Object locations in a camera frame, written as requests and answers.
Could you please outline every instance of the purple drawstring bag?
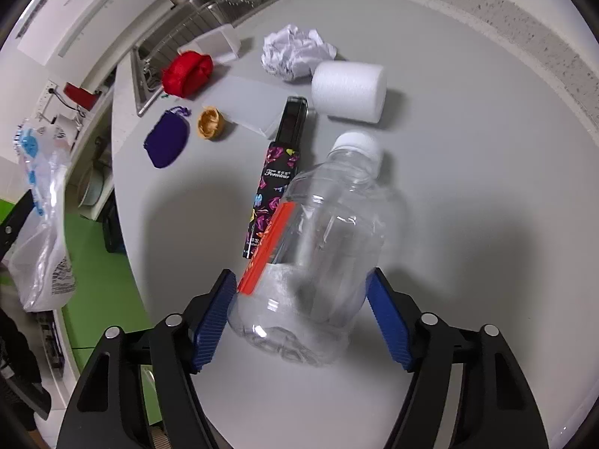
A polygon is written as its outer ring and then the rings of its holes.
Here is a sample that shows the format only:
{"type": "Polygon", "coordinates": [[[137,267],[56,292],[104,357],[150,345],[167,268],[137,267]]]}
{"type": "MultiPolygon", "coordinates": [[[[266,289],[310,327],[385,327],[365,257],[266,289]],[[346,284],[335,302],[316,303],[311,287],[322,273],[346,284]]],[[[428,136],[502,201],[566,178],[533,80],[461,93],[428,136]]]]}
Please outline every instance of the purple drawstring bag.
{"type": "Polygon", "coordinates": [[[155,168],[168,167],[185,148],[189,137],[189,123],[185,116],[191,110],[175,106],[164,112],[144,140],[144,148],[155,168]]]}

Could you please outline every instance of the clear plastic bag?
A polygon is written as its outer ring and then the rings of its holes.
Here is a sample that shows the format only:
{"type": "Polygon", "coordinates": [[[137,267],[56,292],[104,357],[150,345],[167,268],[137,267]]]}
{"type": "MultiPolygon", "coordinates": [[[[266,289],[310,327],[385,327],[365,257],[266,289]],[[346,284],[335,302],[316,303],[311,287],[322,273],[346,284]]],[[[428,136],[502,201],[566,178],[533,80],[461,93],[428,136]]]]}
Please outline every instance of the clear plastic bag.
{"type": "Polygon", "coordinates": [[[14,146],[34,198],[13,245],[8,271],[28,312],[59,309],[75,291],[64,234],[64,199],[71,164],[65,133],[57,125],[19,125],[14,146]]]}

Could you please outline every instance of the kitchen sink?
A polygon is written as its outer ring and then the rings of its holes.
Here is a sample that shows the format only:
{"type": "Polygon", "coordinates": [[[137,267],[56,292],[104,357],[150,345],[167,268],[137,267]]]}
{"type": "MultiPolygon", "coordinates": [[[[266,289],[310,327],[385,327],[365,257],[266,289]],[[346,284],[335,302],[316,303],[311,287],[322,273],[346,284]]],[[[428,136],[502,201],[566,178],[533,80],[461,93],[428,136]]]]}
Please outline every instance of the kitchen sink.
{"type": "Polygon", "coordinates": [[[177,49],[224,24],[234,27],[277,0],[188,0],[173,8],[134,47],[137,114],[162,94],[162,70],[177,49]]]}

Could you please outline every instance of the power outlet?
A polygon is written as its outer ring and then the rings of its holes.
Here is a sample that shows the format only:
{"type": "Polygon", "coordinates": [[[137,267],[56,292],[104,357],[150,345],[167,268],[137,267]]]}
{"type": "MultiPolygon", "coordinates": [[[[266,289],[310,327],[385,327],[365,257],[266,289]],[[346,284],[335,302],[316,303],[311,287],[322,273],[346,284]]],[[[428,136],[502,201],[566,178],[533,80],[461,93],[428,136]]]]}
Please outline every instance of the power outlet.
{"type": "Polygon", "coordinates": [[[56,82],[53,82],[51,80],[48,80],[48,82],[46,82],[44,90],[41,92],[40,98],[37,100],[37,103],[35,103],[34,112],[31,115],[32,118],[38,118],[40,115],[44,114],[44,111],[46,111],[50,99],[52,99],[52,94],[50,94],[49,91],[50,89],[57,88],[58,84],[56,82]]]}

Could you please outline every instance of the plastic lid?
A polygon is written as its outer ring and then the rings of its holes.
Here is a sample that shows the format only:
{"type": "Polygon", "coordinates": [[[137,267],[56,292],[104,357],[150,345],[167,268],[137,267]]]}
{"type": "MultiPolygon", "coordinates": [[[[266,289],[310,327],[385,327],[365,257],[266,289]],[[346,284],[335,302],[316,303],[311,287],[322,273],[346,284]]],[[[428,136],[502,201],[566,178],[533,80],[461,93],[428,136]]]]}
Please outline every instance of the plastic lid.
{"type": "Polygon", "coordinates": [[[347,133],[343,133],[335,140],[335,145],[331,148],[331,152],[343,149],[360,152],[373,161],[377,171],[380,169],[380,163],[383,160],[383,149],[372,135],[363,131],[348,131],[347,133]]]}

